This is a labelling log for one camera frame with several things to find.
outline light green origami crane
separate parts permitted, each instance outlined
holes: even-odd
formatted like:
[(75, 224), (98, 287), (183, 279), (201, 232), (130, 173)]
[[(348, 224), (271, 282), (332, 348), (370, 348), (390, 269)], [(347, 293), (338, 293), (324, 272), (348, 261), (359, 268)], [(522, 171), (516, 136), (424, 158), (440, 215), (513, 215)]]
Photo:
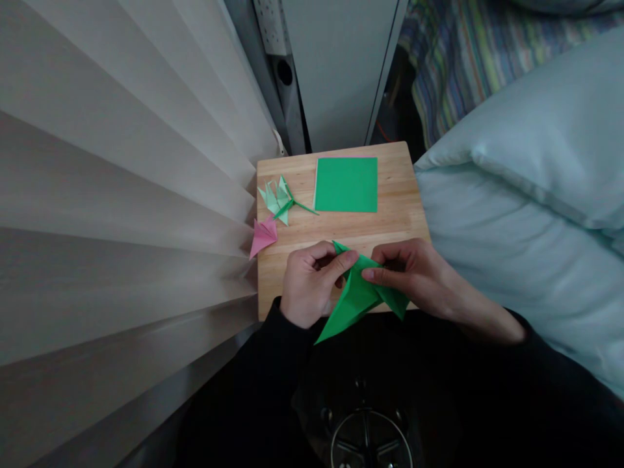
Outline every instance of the light green origami crane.
[[(333, 245), (336, 249), (336, 255), (350, 250), (350, 248), (336, 241), (333, 242)], [(355, 265), (344, 274), (346, 282), (343, 293), (315, 345), (345, 331), (364, 317), (366, 312), (382, 302), (385, 302), (400, 320), (405, 317), (405, 311), (410, 303), (405, 294), (396, 289), (369, 283), (362, 278), (364, 268), (382, 268), (382, 266), (376, 261), (360, 255)]]
[(308, 210), (310, 213), (314, 213), (317, 216), (319, 215), (316, 211), (312, 211), (310, 208), (302, 205), (294, 199), (293, 194), (288, 187), (286, 180), (284, 180), (283, 175), (279, 178), (279, 184), (276, 187), (275, 194), (273, 194), (273, 190), (271, 189), (272, 183), (272, 181), (267, 182), (265, 184), (264, 191), (262, 191), (262, 189), (258, 187), (258, 191), (260, 192), (262, 199), (265, 201), (268, 210), (273, 213), (273, 219), (279, 219), (286, 226), (288, 226), (288, 210), (294, 205), (300, 206), (301, 208)]

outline pleated window shade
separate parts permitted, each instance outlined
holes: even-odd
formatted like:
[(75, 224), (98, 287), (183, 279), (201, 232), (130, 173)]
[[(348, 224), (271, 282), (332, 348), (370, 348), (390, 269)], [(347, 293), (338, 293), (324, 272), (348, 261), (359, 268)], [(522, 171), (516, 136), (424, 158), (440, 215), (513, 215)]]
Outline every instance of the pleated window shade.
[(222, 0), (3, 0), (0, 465), (256, 321), (272, 121)]

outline striped bedding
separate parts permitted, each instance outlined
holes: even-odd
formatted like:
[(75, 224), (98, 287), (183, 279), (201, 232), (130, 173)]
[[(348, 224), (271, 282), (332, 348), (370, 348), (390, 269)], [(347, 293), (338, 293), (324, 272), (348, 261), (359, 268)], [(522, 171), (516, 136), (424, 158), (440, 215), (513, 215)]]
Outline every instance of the striped bedding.
[(620, 25), (624, 10), (564, 18), (501, 0), (409, 0), (399, 45), (416, 70), (426, 147), (496, 91)]

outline pillow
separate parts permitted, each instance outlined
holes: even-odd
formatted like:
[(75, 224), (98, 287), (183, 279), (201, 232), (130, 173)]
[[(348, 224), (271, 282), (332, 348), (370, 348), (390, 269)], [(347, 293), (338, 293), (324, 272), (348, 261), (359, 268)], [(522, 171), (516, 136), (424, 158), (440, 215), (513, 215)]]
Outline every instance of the pillow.
[(471, 163), (416, 176), (438, 252), (624, 400), (624, 261), (607, 239)]
[(624, 27), (533, 70), (468, 114), (416, 163), (473, 162), (624, 254)]
[(596, 14), (624, 7), (624, 0), (512, 0), (514, 3), (541, 13)]

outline folded paper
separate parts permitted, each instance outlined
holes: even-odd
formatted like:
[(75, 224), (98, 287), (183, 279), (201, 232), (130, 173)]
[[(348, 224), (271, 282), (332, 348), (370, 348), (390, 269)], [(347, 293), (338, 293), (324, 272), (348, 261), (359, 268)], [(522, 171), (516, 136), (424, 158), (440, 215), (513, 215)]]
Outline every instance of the folded paper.
[(263, 248), (270, 246), (278, 239), (278, 227), (272, 216), (263, 222), (253, 220), (253, 242), (249, 260), (254, 258)]
[[(350, 248), (336, 241), (333, 242), (333, 245), (337, 255), (350, 250)], [(343, 293), (315, 344), (345, 331), (364, 317), (366, 312), (374, 309), (382, 302), (385, 302), (400, 320), (405, 317), (405, 311), (410, 302), (405, 294), (396, 289), (369, 283), (362, 278), (364, 268), (383, 267), (364, 255), (359, 256), (355, 265), (344, 274), (346, 281)]]
[(277, 195), (278, 204), (280, 203), (280, 200), (281, 200), (282, 205), (280, 205), (279, 211), (277, 213), (274, 213), (275, 214), (275, 216), (273, 216), (274, 218), (281, 219), (281, 216), (287, 214), (288, 210), (292, 208), (294, 205), (297, 205), (303, 208), (304, 210), (308, 210), (310, 213), (314, 213), (317, 216), (319, 215), (316, 211), (311, 210), (307, 206), (302, 205), (301, 203), (295, 200), (293, 193), (288, 187), (288, 184), (286, 183), (286, 180), (284, 179), (283, 175), (279, 178), (279, 185), (278, 185), (277, 193), (278, 193)]
[[(273, 213), (276, 214), (278, 211), (280, 211), (280, 208), (282, 208), (282, 205), (280, 205), (279, 201), (278, 201), (278, 197), (273, 193), (273, 190), (271, 189), (271, 184), (273, 183), (273, 181), (267, 182), (265, 183), (265, 189), (262, 190), (260, 187), (258, 187), (258, 192), (260, 192), (260, 196), (262, 197), (262, 199), (265, 201), (265, 205), (268, 208), (268, 210)], [(283, 213), (281, 213), (279, 216), (277, 216), (286, 226), (288, 226), (288, 211), (284, 211)]]

